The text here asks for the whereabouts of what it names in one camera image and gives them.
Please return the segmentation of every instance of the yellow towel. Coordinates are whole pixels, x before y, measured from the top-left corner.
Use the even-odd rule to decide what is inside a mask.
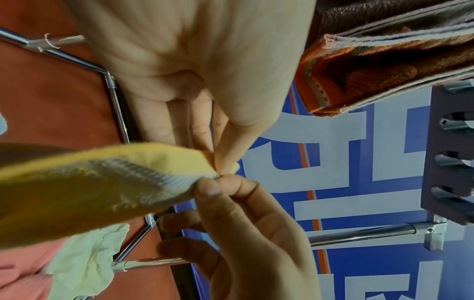
[[[0,154],[5,158],[5,153],[11,157],[11,153],[47,152],[44,147],[26,148],[0,144]],[[53,156],[26,162],[16,159],[0,169],[0,249],[159,212],[190,200],[191,188],[200,178],[219,176],[212,153],[164,144],[64,152],[55,149]]]

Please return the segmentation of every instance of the metal rack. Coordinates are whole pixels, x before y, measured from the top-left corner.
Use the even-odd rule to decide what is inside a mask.
[[[78,57],[72,56],[59,50],[60,47],[63,46],[85,42],[83,36],[50,39],[49,35],[46,34],[44,35],[43,39],[30,40],[26,37],[10,32],[6,29],[0,28],[0,39],[9,43],[16,44],[24,49],[34,51],[43,55],[59,58],[66,62],[73,63],[80,67],[99,73],[104,78],[105,86],[112,102],[112,107],[116,115],[118,129],[120,131],[123,143],[128,144],[134,141],[134,138],[131,136],[131,132],[129,132],[130,124],[129,122],[127,122],[127,119],[124,116],[127,110],[126,103],[114,77],[106,69],[99,65],[93,64],[91,62],[85,61],[83,59],[80,59]],[[450,92],[454,92],[470,86],[474,86],[472,81],[456,83],[453,86],[447,86],[446,89]],[[452,128],[456,128],[456,130],[458,130],[459,128],[466,129],[467,127],[465,126],[465,123],[463,123],[465,122],[465,117],[460,117],[459,114],[451,119],[445,117],[448,113],[455,113],[459,111],[474,111],[474,105],[465,103],[464,106],[455,105],[455,107],[453,108],[451,107],[451,103],[449,103],[448,105],[436,99],[434,99],[434,105],[432,105],[432,114],[430,117],[430,133],[428,147],[429,150],[427,152],[425,179],[422,195],[422,208],[425,208],[430,212],[428,213],[428,218],[426,221],[412,224],[382,226],[365,230],[355,230],[344,233],[321,235],[318,237],[309,238],[310,244],[312,246],[326,246],[401,235],[423,234],[425,236],[425,247],[427,249],[429,249],[430,251],[442,250],[444,244],[444,234],[446,232],[447,227],[446,219],[453,220],[463,225],[467,224],[468,222],[471,222],[474,219],[473,213],[471,213],[474,211],[474,204],[461,198],[461,196],[466,196],[466,191],[469,191],[469,193],[471,193],[471,180],[472,176],[474,175],[474,172],[466,172],[466,168],[464,168],[464,171],[456,169],[456,167],[459,167],[459,165],[456,165],[456,163],[459,164],[462,159],[474,159],[474,151],[469,152],[469,149],[474,149],[473,147],[471,147],[472,143],[469,142],[469,147],[462,146],[462,143],[458,141],[458,138],[462,138],[463,135],[449,135],[450,133],[454,132],[454,129],[445,130],[445,132],[442,132],[442,134],[440,134],[441,130],[438,130],[441,118],[446,119],[446,124],[449,123],[453,125]],[[446,143],[446,137],[449,139],[449,141],[453,141],[454,139],[455,144],[458,145],[458,148],[462,150],[463,155],[458,157],[453,157],[452,155],[449,156],[449,154],[452,154],[452,152],[456,151],[457,148],[451,147],[450,149],[445,149],[448,153],[445,156],[450,158],[451,161],[447,160],[443,165],[436,160],[436,157],[438,157],[440,151],[444,149],[443,146]],[[439,147],[432,146],[434,141],[437,141],[436,145],[439,145]],[[442,188],[439,191],[433,189],[433,187],[435,186],[450,186],[449,184],[440,184],[440,182],[442,182],[443,180],[448,180],[448,182],[453,183],[453,180],[448,179],[448,177],[446,177],[447,175],[452,176],[453,174],[455,177],[457,176],[457,179],[461,180],[461,183],[457,182],[454,184],[455,186],[452,186],[456,187],[456,190],[453,191],[453,189]],[[457,190],[463,190],[464,194],[457,195]],[[153,258],[123,261],[125,257],[130,253],[130,251],[143,239],[143,237],[146,236],[147,233],[150,232],[150,230],[156,226],[156,220],[153,215],[146,216],[145,221],[145,227],[115,257],[113,265],[114,272],[125,272],[144,267],[177,265],[187,263],[186,261],[180,258]]]

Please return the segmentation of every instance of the orange stripe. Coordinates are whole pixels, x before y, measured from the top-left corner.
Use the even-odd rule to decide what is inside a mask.
[[[291,102],[291,112],[293,115],[298,114],[298,110],[296,109],[296,101],[293,91],[293,86],[290,88],[290,102]],[[303,168],[309,168],[310,164],[308,161],[308,154],[306,152],[306,147],[304,144],[298,144],[298,148],[300,149],[300,157],[301,157],[301,165]],[[316,193],[314,191],[307,191],[308,200],[316,200]],[[321,220],[312,220],[311,223],[313,224],[314,231],[322,230]],[[319,273],[320,274],[331,274],[331,268],[329,267],[329,258],[327,256],[326,250],[316,250],[317,260],[319,262]]]

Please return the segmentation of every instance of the blue sign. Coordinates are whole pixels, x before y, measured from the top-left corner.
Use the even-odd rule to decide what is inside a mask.
[[[420,208],[431,88],[335,118],[307,113],[294,86],[277,123],[240,161],[307,235],[425,221]],[[193,203],[178,210],[193,208]],[[206,234],[186,231],[191,238]],[[442,252],[423,234],[314,247],[324,300],[472,300],[474,233],[449,222]],[[206,280],[197,273],[203,300]]]

